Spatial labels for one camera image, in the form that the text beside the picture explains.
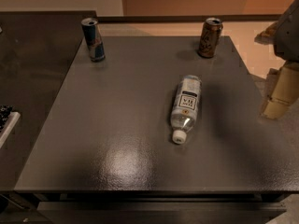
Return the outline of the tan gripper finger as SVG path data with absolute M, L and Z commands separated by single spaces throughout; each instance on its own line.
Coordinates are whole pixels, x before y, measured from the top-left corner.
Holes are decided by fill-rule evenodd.
M 299 62 L 287 61 L 267 74 L 261 115 L 279 119 L 299 98 Z

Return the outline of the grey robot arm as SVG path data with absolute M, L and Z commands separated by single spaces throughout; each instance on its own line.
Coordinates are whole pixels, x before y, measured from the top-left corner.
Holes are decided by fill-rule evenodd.
M 269 70 L 261 115 L 279 119 L 299 98 L 299 0 L 278 19 L 273 46 L 275 55 L 285 63 L 278 70 Z

